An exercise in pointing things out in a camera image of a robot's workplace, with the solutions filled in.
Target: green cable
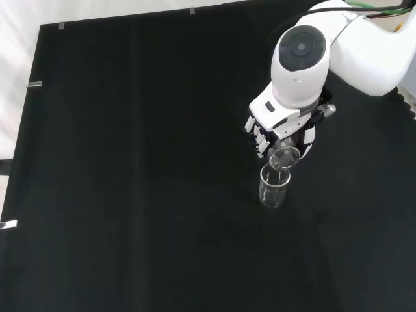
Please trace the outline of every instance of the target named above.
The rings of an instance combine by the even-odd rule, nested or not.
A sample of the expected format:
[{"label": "green cable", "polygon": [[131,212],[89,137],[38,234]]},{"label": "green cable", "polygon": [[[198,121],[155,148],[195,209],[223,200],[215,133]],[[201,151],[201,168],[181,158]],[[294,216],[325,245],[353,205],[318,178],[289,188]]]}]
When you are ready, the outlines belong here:
[{"label": "green cable", "polygon": [[[361,3],[361,2],[355,2],[355,1],[347,1],[346,4],[354,5],[355,7],[359,7],[359,8],[374,8],[374,6],[372,5],[368,5],[366,3]],[[411,11],[411,8],[404,8],[402,10],[381,11],[381,13],[393,15],[393,14],[404,14],[410,11]]]}]

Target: black table surface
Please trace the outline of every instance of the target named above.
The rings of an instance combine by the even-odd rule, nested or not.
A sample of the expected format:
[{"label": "black table surface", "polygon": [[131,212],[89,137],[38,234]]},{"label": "black table surface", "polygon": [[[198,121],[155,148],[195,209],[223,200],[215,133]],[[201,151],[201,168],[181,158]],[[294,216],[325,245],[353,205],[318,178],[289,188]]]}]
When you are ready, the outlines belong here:
[{"label": "black table surface", "polygon": [[413,311],[416,123],[330,74],[337,113],[257,202],[270,80],[252,1],[40,29],[0,233],[2,311]]}]

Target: metal clip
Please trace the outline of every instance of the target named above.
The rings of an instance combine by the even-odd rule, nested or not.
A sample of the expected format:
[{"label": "metal clip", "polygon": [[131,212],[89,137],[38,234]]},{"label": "metal clip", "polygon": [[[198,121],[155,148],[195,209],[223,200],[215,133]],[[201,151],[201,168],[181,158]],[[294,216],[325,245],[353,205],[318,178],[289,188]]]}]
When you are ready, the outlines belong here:
[{"label": "metal clip", "polygon": [[35,81],[33,83],[28,83],[26,88],[33,88],[34,86],[42,86],[42,82],[41,81]]},{"label": "metal clip", "polygon": [[16,228],[18,226],[18,221],[7,221],[7,222],[0,222],[0,229],[11,229]]}]

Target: white curtain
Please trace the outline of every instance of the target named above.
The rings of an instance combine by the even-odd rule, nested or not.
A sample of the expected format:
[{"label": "white curtain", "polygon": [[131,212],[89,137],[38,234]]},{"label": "white curtain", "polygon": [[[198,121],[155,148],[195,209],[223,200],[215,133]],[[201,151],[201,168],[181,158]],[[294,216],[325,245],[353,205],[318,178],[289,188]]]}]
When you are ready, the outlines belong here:
[{"label": "white curtain", "polygon": [[39,26],[234,0],[0,0],[0,159],[13,158]]}]

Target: robotic hand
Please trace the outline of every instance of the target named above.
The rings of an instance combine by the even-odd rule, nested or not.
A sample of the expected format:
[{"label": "robotic hand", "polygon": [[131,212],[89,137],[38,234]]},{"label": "robotic hand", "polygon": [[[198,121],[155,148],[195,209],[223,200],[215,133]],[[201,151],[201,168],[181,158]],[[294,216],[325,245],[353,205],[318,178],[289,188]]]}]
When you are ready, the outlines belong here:
[{"label": "robotic hand", "polygon": [[291,137],[303,158],[315,125],[335,113],[324,87],[328,70],[356,89],[382,96],[401,82],[416,52],[416,10],[393,34],[342,0],[312,8],[345,8],[304,16],[280,38],[273,54],[272,82],[250,103],[245,126],[261,158],[277,140]]}]

